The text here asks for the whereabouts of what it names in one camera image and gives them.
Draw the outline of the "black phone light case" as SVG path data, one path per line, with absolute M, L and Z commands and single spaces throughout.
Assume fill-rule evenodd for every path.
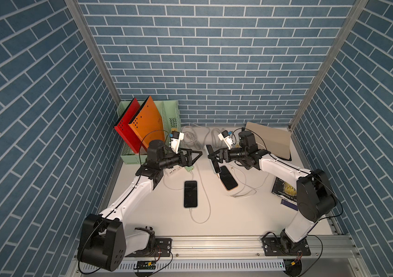
M 223 160 L 221 159 L 220 150 L 215 151 L 212 145 L 206 145 L 206 152 L 208 154 L 208 159 L 211 161 L 214 173 L 221 173 L 220 164 L 223 164 Z

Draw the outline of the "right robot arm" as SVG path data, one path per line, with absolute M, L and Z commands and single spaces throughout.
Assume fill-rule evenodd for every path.
M 239 148 L 233 146 L 227 131 L 219 134 L 218 138 L 225 143 L 225 148 L 215 151 L 211 145 L 206 146 L 215 173 L 221 173 L 219 164 L 223 162 L 239 162 L 247 170 L 255 168 L 274 175 L 296 190 L 298 212 L 280 233 L 280 248 L 283 252 L 288 253 L 297 247 L 339 203 L 323 170 L 301 169 L 273 156 L 265 148 L 260 149 L 254 132 L 244 130 L 239 133 Z

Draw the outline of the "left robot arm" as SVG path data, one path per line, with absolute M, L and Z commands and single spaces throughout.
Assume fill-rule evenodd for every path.
M 129 187 L 108 208 L 98 214 L 89 214 L 83 221 L 78 263 L 95 266 L 97 270 L 115 271 L 128 255 L 136 252 L 142 255 L 155 253 L 155 231 L 150 227 L 136 227 L 133 234 L 127 235 L 126 220 L 155 190 L 164 176 L 164 169 L 190 167 L 201 156 L 201 151 L 187 148 L 167 152 L 162 140 L 151 141 L 146 160 Z

